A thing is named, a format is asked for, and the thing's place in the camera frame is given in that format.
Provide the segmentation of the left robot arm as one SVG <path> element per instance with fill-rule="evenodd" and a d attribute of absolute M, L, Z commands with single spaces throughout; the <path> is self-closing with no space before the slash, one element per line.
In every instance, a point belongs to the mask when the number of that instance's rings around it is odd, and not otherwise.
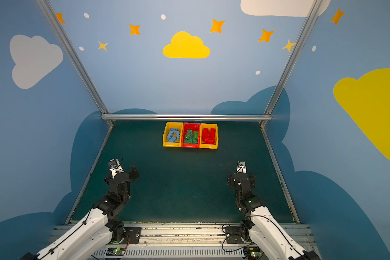
<path fill-rule="evenodd" d="M 131 198 L 130 184 L 139 178 L 137 168 L 132 165 L 126 172 L 118 164 L 110 168 L 105 178 L 108 192 L 97 201 L 83 219 L 55 242 L 38 253 L 26 253 L 23 260 L 86 260 L 102 246 L 124 238 L 122 221 L 116 216 Z"/>

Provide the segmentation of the light blue lego brick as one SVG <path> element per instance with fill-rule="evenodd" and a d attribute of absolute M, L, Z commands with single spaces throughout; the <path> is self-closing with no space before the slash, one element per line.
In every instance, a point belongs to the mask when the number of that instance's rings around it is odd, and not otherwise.
<path fill-rule="evenodd" d="M 168 143 L 177 143 L 180 141 L 180 129 L 171 128 L 168 135 L 166 136 Z"/>

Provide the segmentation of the red lego brick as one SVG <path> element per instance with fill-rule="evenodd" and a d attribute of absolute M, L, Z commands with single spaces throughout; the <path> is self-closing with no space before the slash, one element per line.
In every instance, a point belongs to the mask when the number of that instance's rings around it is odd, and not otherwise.
<path fill-rule="evenodd" d="M 201 135 L 203 144 L 215 145 L 216 144 L 216 129 L 215 128 L 204 128 Z"/>

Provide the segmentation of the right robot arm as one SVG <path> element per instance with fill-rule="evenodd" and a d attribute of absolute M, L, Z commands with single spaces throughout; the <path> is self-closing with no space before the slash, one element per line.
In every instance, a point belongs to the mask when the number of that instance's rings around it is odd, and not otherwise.
<path fill-rule="evenodd" d="M 258 246 L 269 260 L 319 260 L 315 251 L 307 251 L 291 238 L 253 194 L 255 181 L 244 169 L 227 177 L 227 184 L 235 190 L 236 205 L 246 217 L 240 225 L 240 238 Z"/>

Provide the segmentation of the green lego brick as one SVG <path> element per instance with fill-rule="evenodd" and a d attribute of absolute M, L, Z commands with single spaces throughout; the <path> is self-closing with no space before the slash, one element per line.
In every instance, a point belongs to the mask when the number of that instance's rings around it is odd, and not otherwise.
<path fill-rule="evenodd" d="M 198 144 L 198 131 L 194 131 L 193 129 L 187 129 L 186 134 L 184 135 L 184 144 Z"/>

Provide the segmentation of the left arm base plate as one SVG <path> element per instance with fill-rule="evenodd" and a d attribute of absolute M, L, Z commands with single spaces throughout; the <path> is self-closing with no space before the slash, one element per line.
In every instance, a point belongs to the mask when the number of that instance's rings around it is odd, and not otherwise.
<path fill-rule="evenodd" d="M 141 227 L 121 227 L 120 229 L 115 230 L 110 243 L 115 245 L 138 244 L 141 231 Z"/>

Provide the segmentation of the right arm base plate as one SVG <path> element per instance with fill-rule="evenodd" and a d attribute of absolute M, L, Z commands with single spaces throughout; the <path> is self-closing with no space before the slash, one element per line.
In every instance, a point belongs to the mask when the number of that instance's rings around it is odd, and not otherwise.
<path fill-rule="evenodd" d="M 248 232 L 241 226 L 226 225 L 223 231 L 227 244 L 249 244 L 251 242 Z"/>

